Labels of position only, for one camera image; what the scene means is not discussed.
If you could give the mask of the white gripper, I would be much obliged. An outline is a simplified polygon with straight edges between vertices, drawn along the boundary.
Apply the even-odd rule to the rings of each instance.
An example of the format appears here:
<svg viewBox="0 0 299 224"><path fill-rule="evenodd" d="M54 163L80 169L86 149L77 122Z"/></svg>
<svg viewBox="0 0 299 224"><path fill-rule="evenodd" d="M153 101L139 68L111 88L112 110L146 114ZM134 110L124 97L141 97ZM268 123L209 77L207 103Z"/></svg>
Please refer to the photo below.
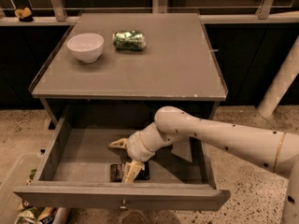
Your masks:
<svg viewBox="0 0 299 224"><path fill-rule="evenodd" d="M143 168L144 163L142 161L148 161L155 155L155 151L152 149L153 145L153 135L141 131L135 132L128 139L121 138L108 145L109 148L127 148L127 154L133 160L126 162L124 165L122 183L133 183L135 181Z"/></svg>

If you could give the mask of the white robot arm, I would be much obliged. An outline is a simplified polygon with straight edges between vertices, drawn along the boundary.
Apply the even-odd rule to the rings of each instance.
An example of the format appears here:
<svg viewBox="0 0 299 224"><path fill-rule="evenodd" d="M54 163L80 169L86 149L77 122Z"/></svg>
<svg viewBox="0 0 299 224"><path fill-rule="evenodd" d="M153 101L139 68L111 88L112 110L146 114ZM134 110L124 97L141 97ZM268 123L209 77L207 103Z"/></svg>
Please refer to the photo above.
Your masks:
<svg viewBox="0 0 299 224"><path fill-rule="evenodd" d="M299 135L196 118L164 106L142 131L109 144L132 159L125 164L124 183L134 182L143 163L162 147L189 136L289 180L281 224L299 224Z"/></svg>

